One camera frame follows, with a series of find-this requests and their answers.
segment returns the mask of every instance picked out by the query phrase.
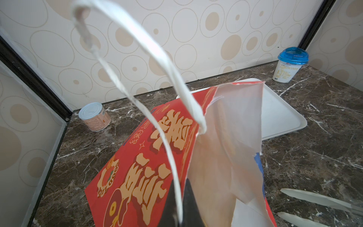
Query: blue lid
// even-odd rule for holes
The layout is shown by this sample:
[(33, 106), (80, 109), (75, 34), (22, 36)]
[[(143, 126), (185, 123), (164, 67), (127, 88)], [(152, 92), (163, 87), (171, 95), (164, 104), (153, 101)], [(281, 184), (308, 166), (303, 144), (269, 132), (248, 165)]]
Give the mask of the blue lid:
[(309, 61), (309, 54), (301, 48), (289, 47), (281, 52), (277, 58), (287, 63), (304, 65)]
[(98, 115), (102, 110), (102, 104), (92, 102), (85, 105), (78, 113), (78, 117), (82, 120), (88, 120)]

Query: bag handle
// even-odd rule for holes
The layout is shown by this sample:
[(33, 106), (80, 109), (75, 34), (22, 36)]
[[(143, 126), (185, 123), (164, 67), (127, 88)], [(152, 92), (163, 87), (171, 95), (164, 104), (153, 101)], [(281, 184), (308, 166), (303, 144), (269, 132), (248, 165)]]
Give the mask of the bag handle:
[(175, 189), (176, 211), (178, 215), (179, 224), (183, 221), (183, 203), (182, 193), (179, 183), (178, 172), (176, 169), (175, 160), (168, 143), (164, 131), (159, 126), (157, 120), (149, 112), (149, 110), (134, 96), (132, 96), (121, 81), (117, 78), (116, 74), (110, 68), (109, 64), (100, 56), (99, 50), (96, 45), (92, 43), (91, 33), (86, 27), (82, 13), (86, 9), (95, 9), (111, 20), (115, 21), (121, 28), (126, 30), (141, 46), (141, 48), (156, 60), (159, 66), (166, 72), (170, 82), (174, 86), (176, 93), (180, 96), (183, 104), (189, 111), (190, 115), (199, 124), (199, 133), (204, 134), (207, 131), (207, 124), (203, 114), (203, 110), (194, 96), (190, 93), (188, 87), (182, 80), (182, 77), (175, 66), (170, 61), (164, 50), (157, 44), (151, 36), (135, 21), (120, 5), (108, 0), (77, 0), (72, 3), (73, 23), (83, 38), (85, 44), (90, 49), (91, 53), (95, 56), (98, 62), (105, 69), (111, 81), (116, 85), (117, 89), (121, 91), (141, 112), (150, 120), (154, 127), (159, 131), (160, 137), (164, 143), (168, 161), (173, 175), (173, 183)]

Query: wall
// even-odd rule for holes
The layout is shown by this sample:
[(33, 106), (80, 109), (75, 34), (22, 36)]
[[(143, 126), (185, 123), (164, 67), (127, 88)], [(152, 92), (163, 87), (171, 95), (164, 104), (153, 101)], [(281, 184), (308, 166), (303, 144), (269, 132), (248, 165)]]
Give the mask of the wall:
[(1, 226), (27, 224), (65, 127), (37, 98), (0, 62)]
[(337, 0), (307, 52), (309, 65), (363, 91), (363, 1)]
[[(74, 29), (68, 1), (0, 2), (1, 26), (69, 106), (123, 98)], [(186, 82), (277, 60), (297, 46), (322, 0), (129, 0), (121, 3), (165, 49)], [(156, 63), (97, 12), (85, 21), (133, 94), (170, 86)]]

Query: marble countertop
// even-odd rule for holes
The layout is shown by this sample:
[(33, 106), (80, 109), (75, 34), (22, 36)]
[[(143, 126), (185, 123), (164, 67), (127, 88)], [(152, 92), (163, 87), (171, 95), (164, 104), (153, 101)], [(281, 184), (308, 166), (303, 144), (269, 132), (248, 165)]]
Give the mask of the marble countertop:
[[(281, 188), (314, 191), (363, 205), (363, 92), (310, 66), (288, 84), (272, 80), (276, 62), (188, 83), (191, 90), (246, 78), (266, 81), (308, 125), (262, 143), (266, 197), (277, 216), (288, 212), (328, 226), (363, 226), (363, 218), (288, 197)], [(139, 95), (151, 110), (175, 99), (173, 88)], [(104, 104), (110, 125), (92, 132), (75, 112), (68, 125), (32, 226), (94, 226), (84, 189), (144, 118), (128, 100)]]

